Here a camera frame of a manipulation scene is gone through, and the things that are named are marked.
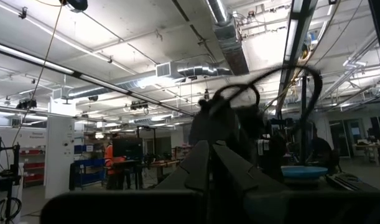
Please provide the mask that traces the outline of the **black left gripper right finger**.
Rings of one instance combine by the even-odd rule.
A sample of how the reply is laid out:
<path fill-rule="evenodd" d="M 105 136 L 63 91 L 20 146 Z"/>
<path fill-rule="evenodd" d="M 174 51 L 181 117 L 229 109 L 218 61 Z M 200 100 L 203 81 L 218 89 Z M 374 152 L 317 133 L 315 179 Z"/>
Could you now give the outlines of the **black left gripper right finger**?
<path fill-rule="evenodd" d="M 238 190 L 256 189 L 260 184 L 270 181 L 270 177 L 227 146 L 214 144 L 213 148 L 223 167 L 227 170 L 233 185 Z"/>

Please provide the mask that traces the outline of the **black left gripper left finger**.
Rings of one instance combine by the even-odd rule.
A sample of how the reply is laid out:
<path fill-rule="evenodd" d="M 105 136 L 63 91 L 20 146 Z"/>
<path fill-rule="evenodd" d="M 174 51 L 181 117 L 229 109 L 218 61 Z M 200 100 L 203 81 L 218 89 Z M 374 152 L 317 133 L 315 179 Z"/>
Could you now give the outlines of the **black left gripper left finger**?
<path fill-rule="evenodd" d="M 179 166 L 156 190 L 206 190 L 209 182 L 210 147 L 207 141 L 199 141 Z"/>

